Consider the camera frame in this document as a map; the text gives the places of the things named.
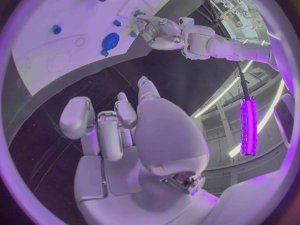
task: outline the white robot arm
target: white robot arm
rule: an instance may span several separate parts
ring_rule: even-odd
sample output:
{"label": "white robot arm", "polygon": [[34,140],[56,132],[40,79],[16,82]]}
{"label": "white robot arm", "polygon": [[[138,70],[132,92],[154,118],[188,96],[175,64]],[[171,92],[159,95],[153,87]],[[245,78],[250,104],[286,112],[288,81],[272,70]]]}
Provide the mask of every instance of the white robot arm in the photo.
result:
{"label": "white robot arm", "polygon": [[207,26],[194,25],[190,17],[180,17],[178,24],[166,18],[137,15],[141,36],[156,50],[181,49],[189,59],[226,58],[230,61],[242,59],[269,64],[277,69],[271,46],[255,43],[242,44],[237,40],[225,39]]}

